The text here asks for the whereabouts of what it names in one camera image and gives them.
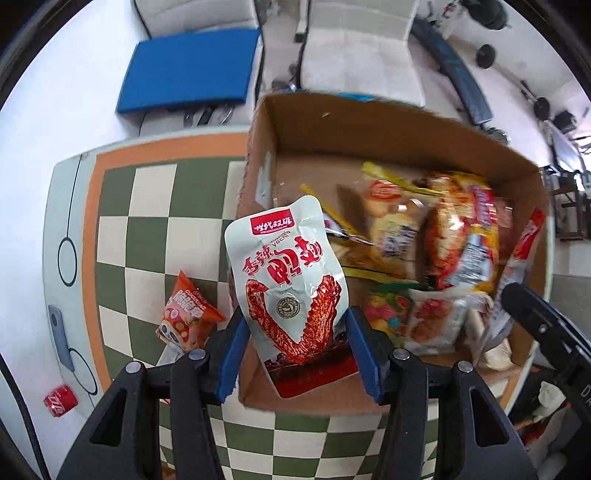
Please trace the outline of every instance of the cardboard box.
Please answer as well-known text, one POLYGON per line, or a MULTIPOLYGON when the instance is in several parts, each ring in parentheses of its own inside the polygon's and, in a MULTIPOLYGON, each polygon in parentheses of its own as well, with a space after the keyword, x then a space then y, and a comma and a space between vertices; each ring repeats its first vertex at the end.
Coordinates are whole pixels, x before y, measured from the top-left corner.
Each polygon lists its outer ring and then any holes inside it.
MULTIPOLYGON (((256 111, 238 217, 288 205, 302 195, 300 185, 306 183, 347 220, 360 218, 358 191, 362 185, 361 165, 366 160, 408 179, 435 170, 484 176, 498 196, 514 202, 513 242, 533 209, 545 210, 547 206, 538 168, 475 129, 396 103, 284 93, 266 96, 256 111)), ((528 281, 538 294, 544 292, 546 247, 543 232, 528 281)), ((371 284, 348 278, 348 286, 350 304, 361 305, 371 284)), ((532 338, 515 325, 509 341, 516 367, 506 372, 481 370, 487 382, 519 375, 532 338)), ((460 348, 453 355, 425 357, 429 362, 447 366, 460 359, 471 359, 467 349, 460 348)), ((358 374, 299 397, 280 398, 252 345, 241 366, 239 396, 244 405, 263 410, 316 414, 381 410, 365 394, 358 374)))

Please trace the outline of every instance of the gray device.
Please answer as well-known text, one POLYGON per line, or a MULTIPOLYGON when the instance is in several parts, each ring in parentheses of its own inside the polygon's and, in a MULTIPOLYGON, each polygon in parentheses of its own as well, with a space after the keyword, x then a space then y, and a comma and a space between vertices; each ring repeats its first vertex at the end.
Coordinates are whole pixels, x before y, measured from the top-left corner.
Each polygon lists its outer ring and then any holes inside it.
POLYGON ((60 358, 61 364, 70 372, 74 371, 74 363, 70 352, 68 351, 68 341, 66 340, 66 330, 64 329, 64 320, 59 309, 53 305, 48 305, 49 323, 51 323, 51 332, 53 333, 53 340, 56 343, 57 356, 60 358))

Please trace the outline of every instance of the snack package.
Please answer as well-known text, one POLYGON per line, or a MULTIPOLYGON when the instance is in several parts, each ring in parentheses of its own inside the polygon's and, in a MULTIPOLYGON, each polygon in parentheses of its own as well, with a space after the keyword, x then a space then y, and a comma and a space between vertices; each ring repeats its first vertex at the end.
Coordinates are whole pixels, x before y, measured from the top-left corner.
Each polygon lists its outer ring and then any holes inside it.
POLYGON ((474 205, 451 174, 434 174, 427 179, 429 188, 442 194, 427 224, 425 244, 429 267, 427 283, 442 290, 455 270, 468 237, 474 205))
POLYGON ((511 239, 513 237, 513 207, 511 205, 511 201, 506 198, 495 198, 500 260, 508 260, 511 256, 511 239))
POLYGON ((471 262, 472 268, 480 269, 482 273, 476 289, 491 292, 495 287, 493 282, 499 264, 499 229, 495 195, 485 179, 478 175, 456 172, 454 178, 460 188, 472 196, 474 205, 468 245, 474 245, 474 237, 478 237, 481 255, 480 258, 472 258, 471 262))
POLYGON ((388 334, 396 348, 404 346, 404 330, 411 307, 408 289, 417 282, 396 281, 369 291, 363 313, 374 330, 388 334))
MULTIPOLYGON (((306 184, 300 189, 312 196, 314 191, 306 184)), ((339 260, 347 277, 365 278, 379 283, 392 282, 395 277, 378 271, 378 266, 370 258, 372 242, 359 233, 342 218, 330 205, 318 199, 324 213, 324 230, 329 236, 330 247, 339 260)))
POLYGON ((415 280, 416 237, 440 193, 419 188, 371 162, 365 162, 362 171, 368 178, 363 206, 373 243, 366 246, 369 256, 378 271, 415 280))
POLYGON ((408 290, 413 309, 405 329, 404 348, 415 355, 453 353, 467 311, 470 285, 442 291, 408 290))
POLYGON ((181 270, 156 335, 172 347, 190 352, 203 347, 214 324, 225 320, 181 270))
POLYGON ((238 219, 225 241, 238 302, 282 398, 357 371, 340 321, 345 276, 316 198, 238 219))
MULTIPOLYGON (((487 295, 487 303, 492 308, 492 299, 487 295)), ((485 322, 482 313, 477 309, 468 307, 464 331, 466 332, 466 343, 472 352, 472 358, 478 356, 478 345, 485 330, 485 322)), ((511 346, 509 340, 504 339, 499 345, 485 352, 480 361, 479 367, 491 370, 503 371, 513 366, 511 362, 511 346)))
POLYGON ((434 174, 427 184, 443 195, 427 228, 429 285, 442 290, 469 283, 492 291, 499 250, 492 190, 461 172, 434 174))
POLYGON ((486 320, 485 333, 479 341, 477 355, 474 362, 480 361, 482 354, 499 345, 509 335, 512 327, 511 316, 501 306, 501 293, 506 285, 513 282, 523 283, 527 273, 534 263, 535 250, 540 232, 544 226, 545 213, 535 209, 521 233, 519 241, 496 288, 495 303, 490 316, 486 320))

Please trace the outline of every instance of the coca-cola can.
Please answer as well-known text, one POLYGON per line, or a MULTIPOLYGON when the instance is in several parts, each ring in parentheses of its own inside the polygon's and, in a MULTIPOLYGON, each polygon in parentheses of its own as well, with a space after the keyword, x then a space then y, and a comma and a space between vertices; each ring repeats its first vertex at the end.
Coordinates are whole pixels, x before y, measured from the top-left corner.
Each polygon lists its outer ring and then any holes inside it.
POLYGON ((70 387, 62 385, 46 396, 43 403, 54 417, 61 417, 78 405, 78 399, 70 387))

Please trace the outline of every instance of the blue gripper pad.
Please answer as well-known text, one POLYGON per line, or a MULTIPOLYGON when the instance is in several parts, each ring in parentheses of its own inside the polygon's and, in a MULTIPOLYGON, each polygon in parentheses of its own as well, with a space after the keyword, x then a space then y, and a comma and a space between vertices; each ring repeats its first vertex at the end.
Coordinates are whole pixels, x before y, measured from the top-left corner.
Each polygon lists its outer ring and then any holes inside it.
POLYGON ((237 320, 235 333, 232 339, 229 341, 226 355, 222 358, 220 363, 219 383, 217 385, 216 391, 216 398, 220 403, 224 403, 226 401, 226 398, 231 395, 234 387, 236 386, 238 371, 240 370, 242 358, 244 357, 244 351, 246 350, 246 345, 248 344, 248 339, 251 335, 251 331, 246 324, 246 319, 244 318, 244 315, 240 309, 236 309, 236 312, 234 312, 230 323, 234 321, 233 317, 235 315, 239 315, 240 318, 237 320))
POLYGON ((384 382, 389 372, 388 353, 392 350, 392 343, 384 332, 370 327, 358 307, 349 307, 343 317, 365 392, 378 405, 383 405, 384 382))

